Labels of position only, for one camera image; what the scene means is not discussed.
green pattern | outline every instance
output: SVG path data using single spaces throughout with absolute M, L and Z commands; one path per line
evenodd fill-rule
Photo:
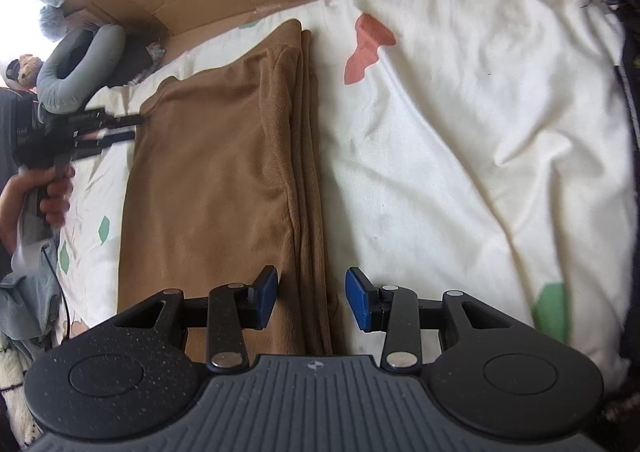
M 108 220 L 107 216 L 105 215 L 102 218 L 102 222 L 100 223 L 100 228 L 98 228 L 98 237 L 100 237 L 101 244 L 104 244 L 104 241 L 107 240 L 107 237 L 109 236 L 110 226 L 111 226 L 111 222 Z
M 569 318 L 564 283 L 550 283 L 540 292 L 531 310 L 536 329 L 562 343 L 569 339 Z
M 62 243 L 62 248 L 60 248 L 60 257 L 58 258 L 58 262 L 60 263 L 60 269 L 66 273 L 69 272 L 69 253 L 66 251 L 66 241 Z
M 253 21 L 253 22 L 249 22 L 249 23 L 247 23 L 247 24 L 239 25 L 239 26 L 238 26 L 238 29 L 247 29 L 247 28 L 249 28 L 249 27 L 253 27 L 253 26 L 255 26 L 258 22 L 259 22 L 259 20 L 255 20 L 255 21 Z

mattress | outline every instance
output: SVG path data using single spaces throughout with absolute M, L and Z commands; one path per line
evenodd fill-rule
M 421 298 L 466 291 L 619 385 L 636 203 L 615 19 L 586 0 L 318 0 L 89 107 L 137 112 L 166 77 L 224 66 L 289 18 L 313 34 L 329 279 L 344 290 L 359 266 Z M 78 327 L 116 312 L 132 150 L 76 164 L 59 276 Z M 379 359 L 384 335 L 358 331 L 342 304 L 350 352 Z M 422 332 L 425 361 L 434 333 Z

brown blanket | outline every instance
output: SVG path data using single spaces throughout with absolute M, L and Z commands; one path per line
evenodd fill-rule
M 280 273 L 269 326 L 246 330 L 257 353 L 340 352 L 337 295 L 326 279 L 311 33 L 285 22 L 226 67 L 168 78 L 144 125 L 122 221 L 118 308 L 164 288 L 186 297 Z M 204 333 L 188 354 L 204 359 Z

teddy bear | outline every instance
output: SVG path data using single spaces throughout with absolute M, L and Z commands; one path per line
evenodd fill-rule
M 6 68 L 6 77 L 20 83 L 23 89 L 30 90 L 36 86 L 42 64 L 43 61 L 37 56 L 21 54 L 20 59 L 14 60 Z
M 43 61 L 32 54 L 21 54 L 19 62 L 20 72 L 18 73 L 18 83 L 26 88 L 35 87 Z

black cable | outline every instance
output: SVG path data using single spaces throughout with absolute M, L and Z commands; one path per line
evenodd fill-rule
M 20 388 L 21 386 L 22 382 L 20 382 L 19 384 L 9 385 L 9 387 L 2 387 L 0 388 L 0 393 L 4 394 L 5 392 L 11 392 L 12 390 Z
M 62 302 L 65 305 L 65 313 L 66 313 L 66 335 L 65 337 L 62 339 L 63 342 L 66 342 L 69 338 L 70 338 L 70 334 L 71 334 L 71 316 L 69 315 L 69 306 L 66 303 L 66 297 L 65 297 L 65 292 L 62 290 L 62 284 L 60 284 L 60 280 L 58 279 L 58 275 L 56 274 L 56 270 L 53 269 L 53 265 L 51 263 L 51 261 L 49 260 L 49 255 L 47 255 L 47 252 L 45 251 L 49 246 L 43 246 L 42 249 L 40 250 L 42 252 L 42 254 L 44 255 L 44 258 L 47 259 L 47 264 L 49 264 L 49 269 L 51 270 L 51 273 L 53 274 L 53 276 L 56 278 L 56 282 L 58 283 L 58 286 L 60 288 L 60 294 L 62 295 Z

